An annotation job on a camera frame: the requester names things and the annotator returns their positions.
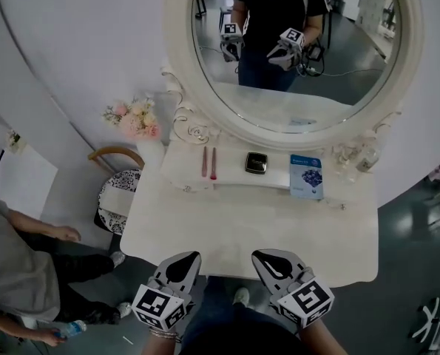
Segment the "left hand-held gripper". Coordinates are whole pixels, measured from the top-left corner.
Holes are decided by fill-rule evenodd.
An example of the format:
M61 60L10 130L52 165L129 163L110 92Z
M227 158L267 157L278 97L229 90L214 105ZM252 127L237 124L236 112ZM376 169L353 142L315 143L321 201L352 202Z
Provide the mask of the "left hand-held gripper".
M176 254L160 263L132 303L139 321L160 331L173 331L193 309L202 258L198 251Z

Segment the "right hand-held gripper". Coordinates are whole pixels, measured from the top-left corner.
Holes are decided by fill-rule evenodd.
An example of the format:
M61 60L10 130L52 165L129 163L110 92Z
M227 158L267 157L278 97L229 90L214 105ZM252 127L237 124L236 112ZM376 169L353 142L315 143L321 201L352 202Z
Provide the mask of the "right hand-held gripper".
M335 296L322 278L305 268L301 259L290 251L260 249L251 260L279 315L307 328L326 315Z

